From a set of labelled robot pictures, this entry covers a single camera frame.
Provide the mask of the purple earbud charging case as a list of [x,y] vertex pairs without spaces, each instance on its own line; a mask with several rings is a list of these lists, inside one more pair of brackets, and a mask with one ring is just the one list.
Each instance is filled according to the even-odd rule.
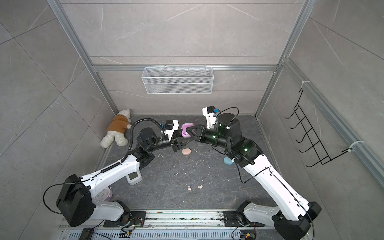
[[193,127],[193,123],[184,123],[182,125],[182,137],[190,137],[191,135],[187,132],[187,128]]

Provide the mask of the blue earbud charging case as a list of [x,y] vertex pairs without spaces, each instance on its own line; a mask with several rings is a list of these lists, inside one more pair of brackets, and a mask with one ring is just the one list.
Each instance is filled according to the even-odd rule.
[[232,165],[234,162],[230,159],[230,158],[228,158],[228,157],[225,157],[224,158],[224,160],[223,160],[223,162],[226,164],[226,165]]

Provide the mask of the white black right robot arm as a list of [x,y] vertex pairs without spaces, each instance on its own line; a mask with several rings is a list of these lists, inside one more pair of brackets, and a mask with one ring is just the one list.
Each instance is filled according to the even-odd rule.
[[186,132],[197,142],[224,148],[224,153],[237,166],[251,175],[277,204],[275,207],[245,201],[237,209],[237,223],[253,223],[274,227],[285,240],[301,240],[322,208],[298,194],[269,162],[262,149],[243,137],[240,121],[234,114],[208,114],[208,125],[195,125]]

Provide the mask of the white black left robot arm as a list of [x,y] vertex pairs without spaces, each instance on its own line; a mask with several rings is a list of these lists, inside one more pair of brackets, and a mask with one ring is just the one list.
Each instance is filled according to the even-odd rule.
[[132,126],[142,122],[155,123],[162,131],[161,136],[158,137],[152,128],[144,128],[137,137],[136,147],[129,146],[120,160],[82,177],[73,174],[61,184],[62,189],[56,201],[58,210],[55,213],[62,215],[71,227],[82,225],[88,220],[110,221],[120,227],[128,225],[131,211],[123,202],[97,200],[97,195],[122,178],[127,178],[132,185],[140,182],[140,170],[154,159],[154,151],[171,147],[176,152],[191,141],[187,132],[191,124],[180,126],[177,120],[159,124],[154,119],[144,118]]

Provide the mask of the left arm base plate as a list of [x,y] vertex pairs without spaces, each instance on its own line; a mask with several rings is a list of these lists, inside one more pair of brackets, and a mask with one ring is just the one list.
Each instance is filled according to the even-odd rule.
[[103,227],[105,228],[123,228],[131,226],[142,226],[146,219],[146,211],[133,211],[129,214],[123,214],[123,216],[116,222],[105,220]]

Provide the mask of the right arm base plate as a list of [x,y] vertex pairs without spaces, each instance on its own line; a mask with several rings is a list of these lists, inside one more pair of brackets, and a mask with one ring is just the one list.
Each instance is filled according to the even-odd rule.
[[243,213],[236,211],[224,211],[219,217],[221,222],[224,222],[226,227],[264,227],[264,224],[257,222],[250,222]]

